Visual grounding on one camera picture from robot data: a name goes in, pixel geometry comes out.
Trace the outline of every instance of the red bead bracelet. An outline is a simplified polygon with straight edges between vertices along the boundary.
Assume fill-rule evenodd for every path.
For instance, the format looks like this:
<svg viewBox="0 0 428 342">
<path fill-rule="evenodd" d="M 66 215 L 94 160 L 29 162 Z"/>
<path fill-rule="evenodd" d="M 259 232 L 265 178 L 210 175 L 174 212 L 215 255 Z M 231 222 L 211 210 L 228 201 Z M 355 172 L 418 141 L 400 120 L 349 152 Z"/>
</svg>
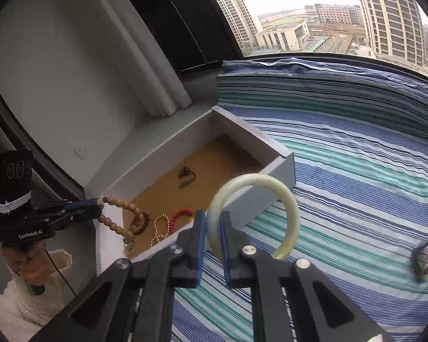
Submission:
<svg viewBox="0 0 428 342">
<path fill-rule="evenodd" d="M 193 212 L 191 210 L 179 210 L 178 212 L 176 212 L 174 214 L 174 216 L 172 217 L 171 221 L 170 221 L 170 233 L 174 232 L 174 223 L 176 223 L 176 220 L 180 216 L 190 216 L 190 217 L 193 217 L 194 214 L 193 214 Z"/>
</svg>

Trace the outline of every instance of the white strap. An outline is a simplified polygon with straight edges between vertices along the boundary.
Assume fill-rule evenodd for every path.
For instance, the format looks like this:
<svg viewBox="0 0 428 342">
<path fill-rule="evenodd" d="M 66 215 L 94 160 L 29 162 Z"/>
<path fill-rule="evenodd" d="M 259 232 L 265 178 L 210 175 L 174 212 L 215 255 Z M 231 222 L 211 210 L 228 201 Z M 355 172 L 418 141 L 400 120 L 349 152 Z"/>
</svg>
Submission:
<svg viewBox="0 0 428 342">
<path fill-rule="evenodd" d="M 5 204 L 0 204 L 0 213 L 10 213 L 12 210 L 19 208 L 21 205 L 27 203 L 32 197 L 32 192 L 28 192 L 24 196 L 16 199 L 12 202 L 6 202 Z"/>
</svg>

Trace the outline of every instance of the white fleece sleeve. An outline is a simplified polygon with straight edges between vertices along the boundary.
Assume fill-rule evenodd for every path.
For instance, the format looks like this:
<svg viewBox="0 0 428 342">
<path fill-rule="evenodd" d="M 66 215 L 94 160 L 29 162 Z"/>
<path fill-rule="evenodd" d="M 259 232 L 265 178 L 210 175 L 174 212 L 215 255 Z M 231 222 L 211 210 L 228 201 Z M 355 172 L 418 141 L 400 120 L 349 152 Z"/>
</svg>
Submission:
<svg viewBox="0 0 428 342">
<path fill-rule="evenodd" d="M 64 250 L 50 252 L 56 266 L 65 276 L 72 257 Z M 63 309 L 62 289 L 65 283 L 57 271 L 45 283 L 45 292 L 34 296 L 27 284 L 14 272 L 3 294 L 0 294 L 0 330 L 9 342 L 27 342 L 42 326 Z"/>
</svg>

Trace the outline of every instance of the white rubber band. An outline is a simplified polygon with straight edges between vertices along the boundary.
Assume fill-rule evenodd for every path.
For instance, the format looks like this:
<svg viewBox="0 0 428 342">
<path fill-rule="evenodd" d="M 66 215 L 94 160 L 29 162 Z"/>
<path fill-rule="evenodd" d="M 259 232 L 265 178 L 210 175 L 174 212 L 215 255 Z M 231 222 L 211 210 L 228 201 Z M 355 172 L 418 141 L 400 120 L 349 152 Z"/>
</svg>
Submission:
<svg viewBox="0 0 428 342">
<path fill-rule="evenodd" d="M 10 213 L 12 210 L 19 208 L 21 205 L 27 203 L 32 198 L 32 192 L 28 192 L 24 196 L 16 199 L 15 201 L 0 204 L 0 213 Z"/>
<path fill-rule="evenodd" d="M 273 253 L 277 259 L 285 259 L 297 242 L 300 230 L 300 214 L 297 201 L 292 192 L 278 179 L 265 174 L 245 174 L 227 182 L 214 196 L 208 210 L 206 236 L 214 255 L 222 259 L 220 249 L 219 218 L 227 199 L 237 190 L 250 185 L 259 185 L 271 189 L 284 204 L 287 215 L 287 230 L 284 240 Z"/>
</svg>

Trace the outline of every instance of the black cable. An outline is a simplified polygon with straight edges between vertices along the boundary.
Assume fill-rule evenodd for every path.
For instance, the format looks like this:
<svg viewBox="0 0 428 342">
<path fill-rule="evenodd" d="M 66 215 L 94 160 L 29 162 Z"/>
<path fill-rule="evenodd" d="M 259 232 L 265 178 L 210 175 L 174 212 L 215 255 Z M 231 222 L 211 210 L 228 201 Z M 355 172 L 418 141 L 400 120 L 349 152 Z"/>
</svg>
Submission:
<svg viewBox="0 0 428 342">
<path fill-rule="evenodd" d="M 59 273 L 59 275 L 62 277 L 62 279 L 65 281 L 66 285 L 68 285 L 68 287 L 70 288 L 71 292 L 74 294 L 74 296 L 76 297 L 76 292 L 74 291 L 74 289 L 72 288 L 72 286 L 70 285 L 70 283 L 68 282 L 67 279 L 65 279 L 65 277 L 62 275 L 62 273 L 60 272 L 60 270 L 57 268 L 56 264 L 54 264 L 54 261 L 52 260 L 51 256 L 49 255 L 49 252 L 47 251 L 47 249 L 45 249 L 46 251 L 46 255 L 47 257 L 49 257 L 49 260 L 51 261 L 51 263 L 53 264 L 53 266 L 56 268 L 57 273 Z"/>
</svg>

